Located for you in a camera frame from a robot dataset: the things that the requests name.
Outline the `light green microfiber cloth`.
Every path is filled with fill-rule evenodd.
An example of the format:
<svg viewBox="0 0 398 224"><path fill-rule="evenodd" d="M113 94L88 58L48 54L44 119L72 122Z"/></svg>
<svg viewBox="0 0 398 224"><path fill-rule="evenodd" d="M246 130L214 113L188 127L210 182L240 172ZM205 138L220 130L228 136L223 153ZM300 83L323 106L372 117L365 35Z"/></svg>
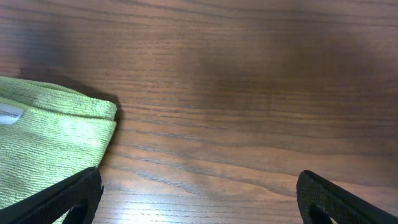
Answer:
<svg viewBox="0 0 398 224"><path fill-rule="evenodd" d="M1 209L100 164L116 105L45 82L1 78Z"/></svg>

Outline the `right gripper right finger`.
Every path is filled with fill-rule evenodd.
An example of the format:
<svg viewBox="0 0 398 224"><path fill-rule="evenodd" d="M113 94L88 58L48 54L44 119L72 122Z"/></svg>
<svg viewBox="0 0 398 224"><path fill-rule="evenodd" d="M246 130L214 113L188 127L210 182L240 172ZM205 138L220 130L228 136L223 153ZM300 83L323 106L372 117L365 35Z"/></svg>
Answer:
<svg viewBox="0 0 398 224"><path fill-rule="evenodd" d="M304 224L396 224L397 217L375 207L310 170L300 173L296 185Z"/></svg>

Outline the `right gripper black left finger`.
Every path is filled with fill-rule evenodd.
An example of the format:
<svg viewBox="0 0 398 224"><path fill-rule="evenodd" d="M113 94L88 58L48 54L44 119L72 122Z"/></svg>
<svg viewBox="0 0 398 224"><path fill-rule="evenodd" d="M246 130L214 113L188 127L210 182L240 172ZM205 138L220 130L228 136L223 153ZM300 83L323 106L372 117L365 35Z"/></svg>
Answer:
<svg viewBox="0 0 398 224"><path fill-rule="evenodd" d="M1 223L91 224L103 194L97 167L89 167L20 202L1 209Z"/></svg>

